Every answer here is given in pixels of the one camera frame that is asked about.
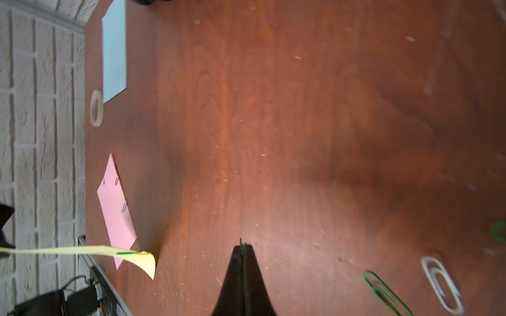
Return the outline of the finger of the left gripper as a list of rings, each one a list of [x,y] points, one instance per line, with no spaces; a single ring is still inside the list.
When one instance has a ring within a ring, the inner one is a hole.
[[[7,222],[13,216],[14,209],[11,206],[1,204],[0,210],[0,224],[1,224],[1,248],[15,249],[15,247],[9,242],[9,239],[4,233],[4,228]]]

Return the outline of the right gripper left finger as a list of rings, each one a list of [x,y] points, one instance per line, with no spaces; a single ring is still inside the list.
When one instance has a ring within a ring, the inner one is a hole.
[[[241,247],[235,246],[212,315],[243,315]]]

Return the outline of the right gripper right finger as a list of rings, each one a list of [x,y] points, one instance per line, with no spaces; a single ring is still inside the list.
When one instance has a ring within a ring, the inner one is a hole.
[[[276,315],[254,248],[242,245],[243,315]]]

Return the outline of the yellow paper sheet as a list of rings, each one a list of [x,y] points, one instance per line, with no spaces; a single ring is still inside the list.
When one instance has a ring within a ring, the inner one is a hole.
[[[1,248],[2,254],[17,254],[17,255],[102,255],[112,258],[119,258],[124,261],[130,262],[141,270],[143,270],[152,280],[155,278],[156,262],[153,255],[121,255],[115,254],[119,251],[134,251],[125,250],[121,248],[114,248],[111,246],[78,246],[78,247],[62,247],[62,248],[40,248],[33,250],[20,250]]]

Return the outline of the light blue paper sheet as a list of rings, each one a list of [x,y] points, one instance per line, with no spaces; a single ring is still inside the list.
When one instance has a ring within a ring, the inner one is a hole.
[[[114,0],[101,20],[103,100],[113,99],[127,87],[126,1]]]

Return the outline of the pink paper sheet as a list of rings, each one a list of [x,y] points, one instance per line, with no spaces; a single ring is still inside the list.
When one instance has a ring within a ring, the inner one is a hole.
[[[115,166],[113,155],[110,154],[102,178],[105,179],[105,185],[103,185],[101,180],[97,189],[97,195],[104,216],[110,245],[115,248],[130,250],[137,240],[137,234],[134,230],[129,207],[127,206],[125,213],[121,213],[123,204],[127,199],[120,178],[118,185],[115,185],[117,177],[119,177],[119,174]]]

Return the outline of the clear tape roll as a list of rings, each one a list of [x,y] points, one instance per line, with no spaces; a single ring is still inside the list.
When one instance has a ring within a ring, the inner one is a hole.
[[[104,119],[103,94],[99,90],[92,93],[90,100],[90,123],[93,127],[100,127]]]

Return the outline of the white paperclip on table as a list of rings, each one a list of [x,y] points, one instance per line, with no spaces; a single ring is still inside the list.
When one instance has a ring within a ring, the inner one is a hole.
[[[440,260],[424,256],[421,258],[420,264],[444,309],[452,315],[464,315],[465,308],[461,300],[461,293]]]

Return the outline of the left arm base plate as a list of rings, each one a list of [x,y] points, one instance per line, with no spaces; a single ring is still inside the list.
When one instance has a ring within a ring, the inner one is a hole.
[[[48,292],[16,305],[7,315],[103,315],[95,287],[66,295],[65,289]]]

